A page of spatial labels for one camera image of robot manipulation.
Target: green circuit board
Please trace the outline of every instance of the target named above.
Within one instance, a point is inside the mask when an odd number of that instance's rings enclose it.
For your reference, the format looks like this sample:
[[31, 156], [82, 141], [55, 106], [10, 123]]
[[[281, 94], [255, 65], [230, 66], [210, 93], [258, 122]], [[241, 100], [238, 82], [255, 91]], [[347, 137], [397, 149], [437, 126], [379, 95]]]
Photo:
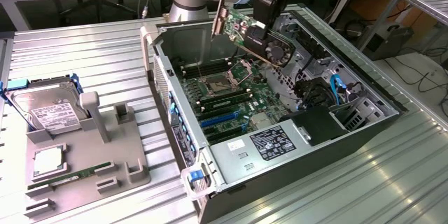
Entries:
[[[231, 78], [229, 78], [226, 72], [210, 74], [207, 76], [202, 76], [202, 78], [181, 79], [179, 81], [199, 124], [206, 120], [218, 118], [221, 115], [226, 115], [234, 112], [238, 114], [231, 120], [226, 120], [210, 126], [202, 127], [202, 132], [210, 144], [215, 144], [231, 137], [235, 137], [237, 135], [257, 130], [257, 127], [250, 121], [250, 117], [253, 115], [265, 113], [269, 121], [273, 124], [278, 121], [282, 115], [287, 114], [287, 111], [279, 100], [275, 98], [274, 92], [263, 81], [262, 75], [259, 74], [257, 68], [250, 67], [251, 73], [247, 76], [247, 71], [245, 68], [247, 64], [243, 66], [238, 61], [233, 64], [234, 67], [229, 71], [234, 81], [241, 82], [238, 85], [234, 85], [234, 83], [227, 81], [227, 79]], [[199, 105], [197, 105], [197, 101], [206, 101], [215, 96], [225, 94], [231, 95], [238, 92], [242, 94], [234, 95], [231, 98], [226, 98], [225, 101], [227, 104], [223, 104], [218, 109], [225, 110], [226, 112], [202, 120], [201, 117], [206, 115], [206, 113], [214, 113], [218, 110], [211, 110], [211, 112], [202, 112]], [[231, 100], [234, 97], [239, 97], [242, 95], [245, 95], [242, 99], [235, 101]]]
[[223, 24], [223, 33], [229, 36], [230, 41], [235, 44], [242, 45], [245, 30], [249, 26], [255, 24], [255, 20], [239, 13], [235, 9], [225, 7], [227, 10], [227, 15]]

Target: white label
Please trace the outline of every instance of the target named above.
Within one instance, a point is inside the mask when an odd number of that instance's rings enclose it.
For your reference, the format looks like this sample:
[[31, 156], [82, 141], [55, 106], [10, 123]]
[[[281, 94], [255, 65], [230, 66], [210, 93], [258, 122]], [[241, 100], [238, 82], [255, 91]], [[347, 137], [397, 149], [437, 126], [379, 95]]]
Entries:
[[58, 130], [78, 124], [70, 103], [62, 103], [30, 110], [39, 124], [47, 131]]
[[229, 147], [229, 150], [233, 151], [233, 150], [243, 147], [245, 145], [243, 145], [242, 139], [238, 139], [238, 140], [227, 143], [226, 146]]

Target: circuit board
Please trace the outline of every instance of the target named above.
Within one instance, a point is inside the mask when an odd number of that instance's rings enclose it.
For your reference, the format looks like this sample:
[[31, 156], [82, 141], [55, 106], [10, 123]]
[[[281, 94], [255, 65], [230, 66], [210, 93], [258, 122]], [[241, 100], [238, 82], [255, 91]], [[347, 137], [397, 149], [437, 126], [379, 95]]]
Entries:
[[105, 162], [105, 163], [98, 164], [98, 165], [95, 165], [95, 166], [93, 166], [90, 168], [86, 168], [86, 169], [79, 170], [79, 171], [73, 172], [73, 173], [69, 173], [69, 174], [62, 175], [59, 177], [50, 178], [47, 180], [43, 180], [42, 182], [38, 182], [38, 183], [34, 183], [34, 184], [29, 185], [26, 187], [26, 189], [30, 190], [30, 189], [37, 188], [38, 186], [43, 186], [43, 185], [54, 185], [54, 184], [59, 185], [61, 181], [70, 182], [73, 180], [82, 179], [85, 177], [89, 177], [89, 176], [94, 175], [94, 170], [99, 169], [99, 168], [102, 168], [102, 167], [105, 167], [107, 165], [110, 165], [110, 162]]
[[[219, 82], [214, 87], [221, 88], [217, 89], [217, 92], [213, 88], [210, 90], [211, 82], [215, 80], [219, 80]], [[226, 72], [214, 73], [202, 76], [202, 78], [182, 79], [181, 86], [210, 144], [257, 130], [250, 121], [251, 116], [263, 113], [273, 124], [282, 115], [287, 114], [255, 65], [249, 65], [245, 60], [234, 62], [233, 67]], [[215, 97], [229, 95], [231, 97], [221, 99], [219, 101], [225, 102], [217, 109], [211, 109], [211, 112], [203, 111], [203, 107], [197, 105], [197, 101], [206, 102]], [[203, 119], [203, 116], [210, 113], [214, 113], [215, 116]]]
[[255, 20], [239, 13], [235, 9], [225, 7], [227, 16], [223, 23], [223, 33], [235, 44], [242, 45], [246, 28], [255, 24]]

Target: motherboard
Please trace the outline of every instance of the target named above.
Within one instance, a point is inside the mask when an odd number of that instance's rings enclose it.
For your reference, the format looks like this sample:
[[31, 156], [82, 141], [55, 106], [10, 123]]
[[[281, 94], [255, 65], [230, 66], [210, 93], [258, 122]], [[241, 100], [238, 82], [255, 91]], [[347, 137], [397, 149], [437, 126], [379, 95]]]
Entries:
[[226, 71], [207, 74], [206, 68], [190, 67], [203, 72], [198, 77], [179, 78], [182, 90], [193, 108], [206, 140], [214, 144], [241, 134], [274, 124], [287, 114], [282, 103], [267, 86], [262, 69], [251, 59], [227, 61]]

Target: chipset heatsink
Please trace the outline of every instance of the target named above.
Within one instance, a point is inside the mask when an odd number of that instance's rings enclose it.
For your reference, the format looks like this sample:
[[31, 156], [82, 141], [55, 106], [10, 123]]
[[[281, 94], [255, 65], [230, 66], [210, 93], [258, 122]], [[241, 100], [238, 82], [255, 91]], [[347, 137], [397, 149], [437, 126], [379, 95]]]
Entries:
[[250, 123], [257, 127], [257, 129], [262, 129], [263, 127], [270, 126], [274, 122], [267, 117], [265, 112], [257, 113], [250, 117]]

